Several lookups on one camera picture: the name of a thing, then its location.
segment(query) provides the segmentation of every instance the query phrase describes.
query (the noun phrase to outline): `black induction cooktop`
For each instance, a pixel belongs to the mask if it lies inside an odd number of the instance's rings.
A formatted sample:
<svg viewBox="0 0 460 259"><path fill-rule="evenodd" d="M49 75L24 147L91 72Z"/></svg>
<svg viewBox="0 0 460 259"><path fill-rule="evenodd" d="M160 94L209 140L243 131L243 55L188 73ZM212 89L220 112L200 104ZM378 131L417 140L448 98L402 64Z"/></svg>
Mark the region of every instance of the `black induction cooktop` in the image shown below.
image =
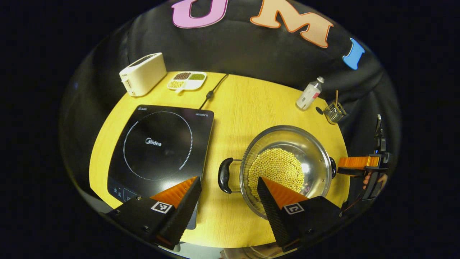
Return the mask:
<svg viewBox="0 0 460 259"><path fill-rule="evenodd" d="M109 166L107 188L121 202L151 197L200 176L214 113L179 107L139 105L123 129ZM195 206L187 229L194 229Z"/></svg>

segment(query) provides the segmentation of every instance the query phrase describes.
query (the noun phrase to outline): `white toaster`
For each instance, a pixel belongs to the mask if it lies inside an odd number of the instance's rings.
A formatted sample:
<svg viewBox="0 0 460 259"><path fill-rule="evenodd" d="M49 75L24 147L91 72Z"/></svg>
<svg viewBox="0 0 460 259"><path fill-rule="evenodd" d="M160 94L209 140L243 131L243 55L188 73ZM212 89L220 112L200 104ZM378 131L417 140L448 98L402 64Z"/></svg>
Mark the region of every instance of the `white toaster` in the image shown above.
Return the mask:
<svg viewBox="0 0 460 259"><path fill-rule="evenodd" d="M165 75L161 52L140 58L120 71L121 82L130 96L146 95Z"/></svg>

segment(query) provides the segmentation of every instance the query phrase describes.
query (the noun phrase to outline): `black cable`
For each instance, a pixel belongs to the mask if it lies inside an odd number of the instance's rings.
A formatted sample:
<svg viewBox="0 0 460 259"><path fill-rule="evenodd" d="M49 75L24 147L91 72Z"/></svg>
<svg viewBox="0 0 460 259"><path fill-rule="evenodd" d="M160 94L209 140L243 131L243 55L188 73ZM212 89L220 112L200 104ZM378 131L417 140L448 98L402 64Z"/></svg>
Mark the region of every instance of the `black cable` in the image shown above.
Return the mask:
<svg viewBox="0 0 460 259"><path fill-rule="evenodd" d="M220 83L226 78L228 77L229 74L225 74L225 76L216 84L216 86L211 90L209 91L207 94L206 94L206 100L204 100L203 104L200 106L200 108L198 110L201 110L201 108L203 108L204 104L207 102L207 100L211 99L211 97L213 96L214 94L214 90L217 88L217 86L220 85Z"/></svg>

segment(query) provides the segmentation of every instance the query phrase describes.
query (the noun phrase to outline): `black pot handle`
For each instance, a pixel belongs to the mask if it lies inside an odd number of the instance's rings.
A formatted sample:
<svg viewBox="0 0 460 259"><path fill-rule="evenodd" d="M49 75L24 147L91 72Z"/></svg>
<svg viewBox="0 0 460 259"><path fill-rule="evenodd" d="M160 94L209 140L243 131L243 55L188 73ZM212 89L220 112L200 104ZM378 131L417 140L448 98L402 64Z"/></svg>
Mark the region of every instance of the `black pot handle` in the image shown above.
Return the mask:
<svg viewBox="0 0 460 259"><path fill-rule="evenodd" d="M224 192L231 194L232 191L229 187L229 179L230 179L230 164L233 162L233 158L227 158L219 166L219 176L217 177L217 181L219 182L219 187Z"/></svg>
<svg viewBox="0 0 460 259"><path fill-rule="evenodd" d="M331 161L331 167L332 167L332 179L334 179L335 174L337 173L337 166L335 165L335 160L331 157L329 157L329 160Z"/></svg>

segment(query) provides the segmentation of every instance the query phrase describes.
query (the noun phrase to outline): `yellow table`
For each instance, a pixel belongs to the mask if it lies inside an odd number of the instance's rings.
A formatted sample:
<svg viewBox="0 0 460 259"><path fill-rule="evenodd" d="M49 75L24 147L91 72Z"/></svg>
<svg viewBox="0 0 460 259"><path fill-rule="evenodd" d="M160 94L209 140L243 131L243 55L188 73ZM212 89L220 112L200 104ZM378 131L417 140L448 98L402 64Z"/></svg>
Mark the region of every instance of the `yellow table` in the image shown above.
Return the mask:
<svg viewBox="0 0 460 259"><path fill-rule="evenodd" d="M107 191L107 175L115 144L129 117L138 105L178 106L198 109L206 93L225 75L207 73L203 86L180 95L166 88L177 72L169 72L147 95L125 94L104 122L91 155L91 188L112 208L121 202ZM214 112L214 124L202 179L200 206L194 230L185 230L181 241L208 247L248 247L275 241L270 224L258 217L245 203L242 194L227 194L217 181L219 165L225 158L241 159L252 139L266 128L287 124L305 129L324 146L329 156L339 161L347 157L345 143L337 125L327 122L315 107L327 104L317 98L307 111L295 105L299 90L259 79L229 75L217 87L204 110ZM239 166L230 166L229 186L239 190ZM326 198L341 207L348 197L350 177L337 174Z"/></svg>

